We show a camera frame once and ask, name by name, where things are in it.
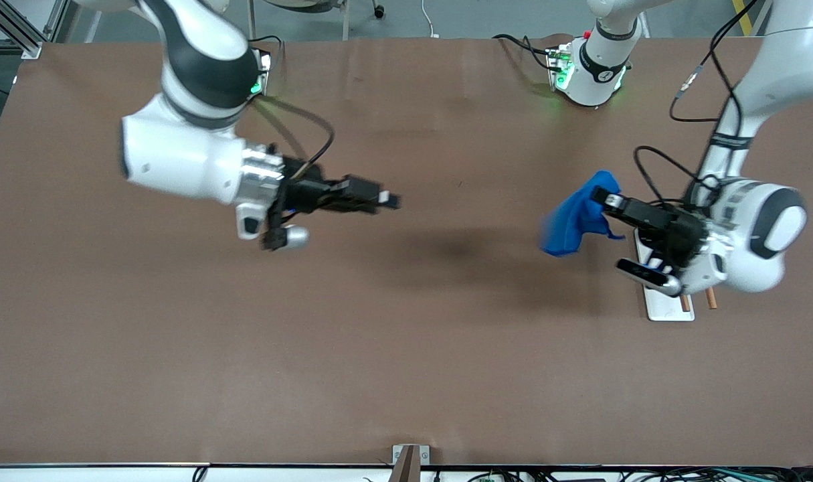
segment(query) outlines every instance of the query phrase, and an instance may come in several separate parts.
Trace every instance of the metal frame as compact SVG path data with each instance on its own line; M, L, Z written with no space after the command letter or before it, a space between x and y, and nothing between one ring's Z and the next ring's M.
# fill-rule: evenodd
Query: metal frame
M7 0L0 0L0 30L9 39L0 40L0 53L23 51L23 58L37 58L40 53L40 44L55 40L58 26L61 24L61 19L64 18L69 4L70 0L56 0L48 22L42 30L39 30Z

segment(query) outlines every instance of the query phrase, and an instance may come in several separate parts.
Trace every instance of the cable connector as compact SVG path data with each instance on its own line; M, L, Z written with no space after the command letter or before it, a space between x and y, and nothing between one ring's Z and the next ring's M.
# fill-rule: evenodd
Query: cable connector
M687 91L687 89L690 88L691 82L695 81L695 78L697 77L697 74L700 74L701 70L703 70L703 64L698 65L695 68L695 71L693 73L691 73L689 78L686 79L685 82L683 82L683 85L681 85L679 90L676 92L676 95L674 96L674 98L683 97L683 94L685 94L685 91Z

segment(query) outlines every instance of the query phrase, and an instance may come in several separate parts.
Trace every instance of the gray floor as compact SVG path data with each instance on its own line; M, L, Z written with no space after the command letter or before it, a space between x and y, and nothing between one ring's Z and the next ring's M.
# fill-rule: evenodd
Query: gray floor
M351 0L351 37L424 37L430 34L421 0L381 0L385 17L373 17L370 0ZM584 0L425 0L428 15L442 39L486 39L496 33L543 37L581 33L594 19ZM340 40L343 16L296 13L256 0L259 36L275 34L286 42ZM651 36L709 37L733 16L730 0L676 0L648 12ZM69 42L156 42L156 29L134 13L72 9ZM233 0L225 18L248 32L246 0ZM739 28L733 34L740 34ZM20 59L0 56L0 88L8 90ZM5 98L0 94L0 114Z

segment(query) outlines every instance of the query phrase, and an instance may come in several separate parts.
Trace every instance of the white cable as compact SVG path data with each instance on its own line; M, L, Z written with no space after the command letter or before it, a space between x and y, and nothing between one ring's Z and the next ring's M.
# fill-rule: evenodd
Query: white cable
M430 37L438 39L439 36L437 36L433 31L433 21L431 21L430 15L427 15L427 9L424 9L424 0L421 0L421 12L424 12L424 18L427 19L427 24L430 25Z

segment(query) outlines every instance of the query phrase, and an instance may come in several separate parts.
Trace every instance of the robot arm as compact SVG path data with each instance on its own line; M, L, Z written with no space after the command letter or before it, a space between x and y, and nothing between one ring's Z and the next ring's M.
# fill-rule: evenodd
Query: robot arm
M804 201L794 188L740 170L762 123L813 98L813 2L774 1L760 52L734 92L737 102L725 102L682 207L593 195L654 250L651 262L621 260L618 269L669 296L721 282L757 293L783 277L784 252L806 222Z
M284 211L376 214L398 208L381 184L347 176L326 180L318 165L237 137L248 101L266 86L269 57L201 0L80 0L103 9L137 8L165 49L162 91L121 122L121 168L134 184L235 205L241 239L269 250L300 247L308 232L283 226ZM225 4L226 0L211 0Z
M589 37L577 37L571 43L550 52L554 88L582 106L599 106L620 88L626 73L626 61L641 37L636 18L646 9L672 0L588 0L596 16Z

